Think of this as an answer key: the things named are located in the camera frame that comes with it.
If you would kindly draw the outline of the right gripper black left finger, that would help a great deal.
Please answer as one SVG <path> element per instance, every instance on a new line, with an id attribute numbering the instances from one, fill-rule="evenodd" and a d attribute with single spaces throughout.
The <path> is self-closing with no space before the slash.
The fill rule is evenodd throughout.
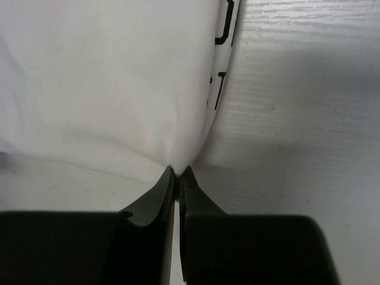
<path id="1" fill-rule="evenodd" d="M 169 284 L 175 174 L 117 212 L 1 213 L 2 284 Z"/>

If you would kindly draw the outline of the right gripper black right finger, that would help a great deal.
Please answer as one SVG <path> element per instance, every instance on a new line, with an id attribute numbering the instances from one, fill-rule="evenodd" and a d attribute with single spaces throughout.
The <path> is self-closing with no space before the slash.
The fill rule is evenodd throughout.
<path id="1" fill-rule="evenodd" d="M 180 260 L 187 284 L 338 284 L 325 236 L 310 217 L 224 212 L 193 170 L 179 179 Z"/>

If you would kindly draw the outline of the white printed t shirt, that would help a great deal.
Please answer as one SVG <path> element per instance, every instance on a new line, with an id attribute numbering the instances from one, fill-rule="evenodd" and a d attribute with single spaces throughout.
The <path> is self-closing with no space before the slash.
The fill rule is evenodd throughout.
<path id="1" fill-rule="evenodd" d="M 239 1 L 2 1 L 1 151 L 154 183 L 213 123 Z"/>

